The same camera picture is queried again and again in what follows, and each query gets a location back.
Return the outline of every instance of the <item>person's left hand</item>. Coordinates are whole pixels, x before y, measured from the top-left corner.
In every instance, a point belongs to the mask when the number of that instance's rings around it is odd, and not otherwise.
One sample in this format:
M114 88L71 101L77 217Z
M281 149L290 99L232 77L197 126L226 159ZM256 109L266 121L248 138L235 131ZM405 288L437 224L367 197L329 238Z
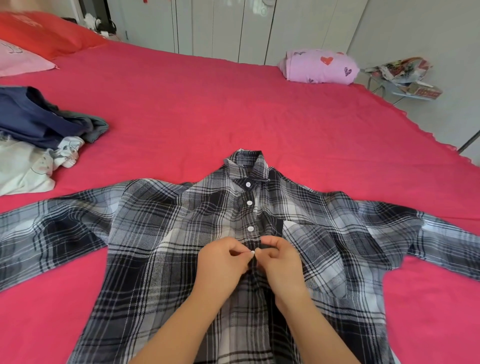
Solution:
M209 302L220 309L253 257L251 250L234 238L226 237L205 245L198 253L192 294L208 297Z

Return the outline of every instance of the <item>white garment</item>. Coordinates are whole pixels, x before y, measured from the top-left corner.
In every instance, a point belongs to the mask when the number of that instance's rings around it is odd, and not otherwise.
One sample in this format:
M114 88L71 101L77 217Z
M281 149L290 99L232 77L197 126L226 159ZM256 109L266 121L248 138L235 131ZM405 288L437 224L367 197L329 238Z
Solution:
M0 196L53 190L53 171L72 167L84 143L78 136L67 136L56 150L45 150L0 135Z

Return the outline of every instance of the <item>red pillow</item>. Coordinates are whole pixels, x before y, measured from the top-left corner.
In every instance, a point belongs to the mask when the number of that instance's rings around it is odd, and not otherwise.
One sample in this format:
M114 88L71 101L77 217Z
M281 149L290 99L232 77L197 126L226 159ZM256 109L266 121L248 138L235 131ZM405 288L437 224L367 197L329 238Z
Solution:
M0 12L0 35L47 60L108 42L86 28L45 12Z

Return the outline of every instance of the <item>wardrobe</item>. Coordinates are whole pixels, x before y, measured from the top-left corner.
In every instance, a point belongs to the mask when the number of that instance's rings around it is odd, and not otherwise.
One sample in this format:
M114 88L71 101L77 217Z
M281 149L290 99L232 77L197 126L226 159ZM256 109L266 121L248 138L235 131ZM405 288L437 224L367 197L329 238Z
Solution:
M108 0L138 46L276 65L289 49L346 53L368 0Z

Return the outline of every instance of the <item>pillow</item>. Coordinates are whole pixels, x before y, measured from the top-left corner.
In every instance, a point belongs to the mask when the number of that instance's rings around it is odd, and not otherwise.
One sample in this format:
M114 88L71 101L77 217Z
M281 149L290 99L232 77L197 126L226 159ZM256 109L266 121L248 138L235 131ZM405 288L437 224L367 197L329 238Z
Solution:
M336 83L349 85L360 69L355 61L341 52L323 49L299 49L287 52L278 67L285 78L308 84Z
M0 35L47 60L108 42L86 28L45 12L0 12Z
M0 77L51 70L55 64L0 39Z

